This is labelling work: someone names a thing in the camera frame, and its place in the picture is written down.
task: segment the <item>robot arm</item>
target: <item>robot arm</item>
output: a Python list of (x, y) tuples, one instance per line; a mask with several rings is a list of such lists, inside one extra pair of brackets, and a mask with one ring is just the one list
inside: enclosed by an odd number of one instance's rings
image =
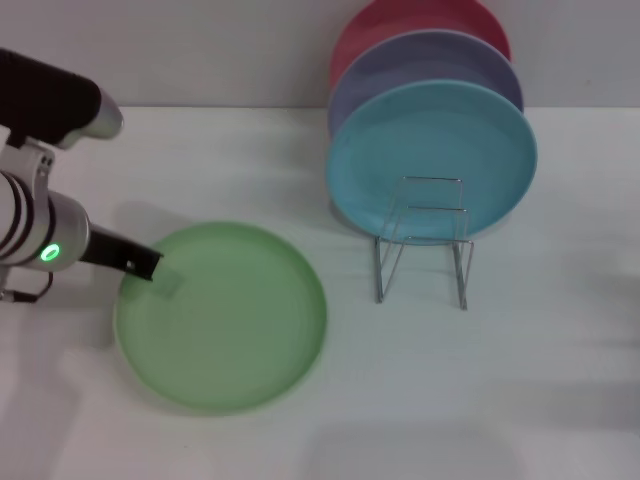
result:
[(115, 102), (91, 80), (0, 49), (0, 301), (35, 301), (7, 290), (13, 267), (51, 273), (76, 261), (151, 280), (161, 254), (93, 225), (75, 200), (49, 190), (54, 153), (82, 136), (113, 138), (122, 128)]

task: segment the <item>purple plate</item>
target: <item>purple plate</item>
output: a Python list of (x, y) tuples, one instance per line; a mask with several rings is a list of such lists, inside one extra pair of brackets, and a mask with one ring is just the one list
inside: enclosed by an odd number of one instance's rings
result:
[(368, 100), (424, 80), (451, 79), (493, 90), (520, 111), (522, 90), (509, 60), (488, 43), (453, 30), (419, 30), (392, 37), (360, 55), (329, 101), (329, 131)]

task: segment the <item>stacked plates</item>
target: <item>stacked plates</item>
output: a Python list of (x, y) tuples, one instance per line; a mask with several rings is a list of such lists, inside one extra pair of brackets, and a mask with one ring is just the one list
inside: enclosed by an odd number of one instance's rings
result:
[[(537, 159), (509, 58), (500, 24), (473, 0), (375, 0), (360, 12), (331, 61), (338, 209), (379, 235), (398, 179), (411, 176), (461, 179), (469, 234), (507, 215)], [(399, 234), (448, 238), (450, 222), (407, 222)]]

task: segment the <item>blue plate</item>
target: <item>blue plate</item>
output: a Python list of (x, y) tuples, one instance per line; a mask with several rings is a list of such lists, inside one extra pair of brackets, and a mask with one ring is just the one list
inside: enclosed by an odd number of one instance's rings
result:
[[(536, 159), (531, 127), (511, 102), (472, 83), (431, 80), (388, 91), (355, 111), (333, 140), (326, 178), (337, 208), (372, 235), (381, 234), (403, 176), (461, 179), (473, 235), (522, 199)], [(452, 208), (457, 190), (414, 185), (399, 202)], [(451, 238), (451, 229), (450, 216), (416, 214), (398, 235)]]

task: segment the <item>green plate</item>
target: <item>green plate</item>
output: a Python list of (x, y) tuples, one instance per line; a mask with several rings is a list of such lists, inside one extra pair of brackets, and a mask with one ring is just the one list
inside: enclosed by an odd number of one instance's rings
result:
[(249, 225), (173, 233), (153, 282), (128, 276), (114, 329), (140, 381), (197, 410), (229, 413), (280, 395), (311, 367), (327, 306), (304, 257)]

